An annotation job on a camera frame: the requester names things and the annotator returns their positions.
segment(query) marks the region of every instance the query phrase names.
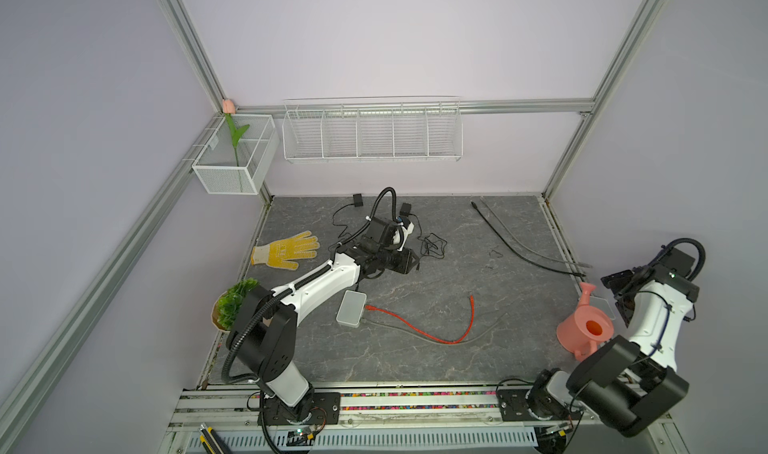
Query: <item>artificial plant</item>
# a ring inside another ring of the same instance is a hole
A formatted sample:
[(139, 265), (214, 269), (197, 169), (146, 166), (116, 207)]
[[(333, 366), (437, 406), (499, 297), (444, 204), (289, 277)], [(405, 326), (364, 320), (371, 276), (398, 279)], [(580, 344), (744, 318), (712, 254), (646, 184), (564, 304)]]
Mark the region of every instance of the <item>artificial plant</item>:
[(240, 312), (240, 305), (243, 304), (243, 299), (248, 291), (255, 288), (259, 284), (259, 281), (253, 277), (243, 279), (235, 286), (226, 290), (226, 293), (216, 302), (216, 306), (219, 308), (219, 325), (224, 328), (225, 331), (229, 331), (232, 324), (235, 322), (237, 313)]
[(232, 115), (235, 114), (237, 109), (235, 103), (232, 100), (221, 100), (221, 111), (226, 118), (226, 124), (230, 127), (230, 134), (232, 135), (232, 149), (235, 150), (235, 163), (240, 166), (240, 160), (237, 159), (237, 143), (240, 142), (240, 138), (250, 128), (250, 124), (244, 124), (241, 127), (235, 126), (235, 122), (232, 120)]

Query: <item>wall shelf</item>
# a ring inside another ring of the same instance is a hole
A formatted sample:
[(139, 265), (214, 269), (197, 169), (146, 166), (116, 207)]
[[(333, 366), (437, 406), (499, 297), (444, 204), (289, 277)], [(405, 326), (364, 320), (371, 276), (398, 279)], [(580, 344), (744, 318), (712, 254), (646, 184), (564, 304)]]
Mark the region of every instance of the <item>wall shelf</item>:
[(462, 157), (456, 98), (346, 100), (322, 108), (286, 101), (283, 148), (291, 162), (433, 161)]

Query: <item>white wire basket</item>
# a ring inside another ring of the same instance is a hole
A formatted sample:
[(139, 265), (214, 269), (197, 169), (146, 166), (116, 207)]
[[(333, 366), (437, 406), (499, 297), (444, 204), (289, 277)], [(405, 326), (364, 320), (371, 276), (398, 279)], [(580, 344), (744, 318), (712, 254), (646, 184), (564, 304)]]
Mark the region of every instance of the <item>white wire basket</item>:
[(462, 117), (457, 98), (376, 98), (340, 104), (317, 101), (286, 101), (286, 160), (427, 161), (462, 157)]
[(232, 120), (238, 128), (250, 124), (237, 143), (237, 156), (222, 116), (192, 169), (210, 194), (258, 194), (280, 144), (275, 122), (263, 114), (233, 114)]

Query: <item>pink tulip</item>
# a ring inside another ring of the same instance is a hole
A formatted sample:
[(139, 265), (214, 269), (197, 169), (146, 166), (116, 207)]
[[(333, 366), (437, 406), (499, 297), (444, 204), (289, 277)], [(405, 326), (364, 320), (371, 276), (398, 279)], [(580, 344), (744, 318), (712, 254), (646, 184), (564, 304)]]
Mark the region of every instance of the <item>pink tulip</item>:
[(232, 100), (221, 100), (221, 110), (224, 114), (235, 114), (235, 103)]

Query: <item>black mounting plate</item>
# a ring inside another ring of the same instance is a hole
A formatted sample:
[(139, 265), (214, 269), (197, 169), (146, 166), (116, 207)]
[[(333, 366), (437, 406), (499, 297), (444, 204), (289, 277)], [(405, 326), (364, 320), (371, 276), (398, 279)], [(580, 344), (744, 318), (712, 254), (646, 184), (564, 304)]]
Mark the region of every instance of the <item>black mounting plate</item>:
[[(271, 397), (264, 400), (262, 409), (264, 410), (264, 417), (266, 418), (267, 426), (296, 426), (288, 422), (283, 416), (283, 413), (279, 409), (280, 400), (276, 397)], [(341, 393), (340, 392), (317, 392), (315, 391), (312, 396), (312, 407), (319, 407), (326, 411), (328, 417), (326, 418), (326, 425), (339, 423), (339, 412), (341, 411)], [(308, 424), (322, 424), (322, 411), (315, 409), (310, 412), (312, 417), (303, 422), (302, 425)]]
[(501, 386), (496, 390), (498, 398), (498, 409), (502, 411), (502, 420), (504, 421), (536, 421), (528, 411), (528, 402), (525, 400), (525, 393), (530, 388), (513, 388)]

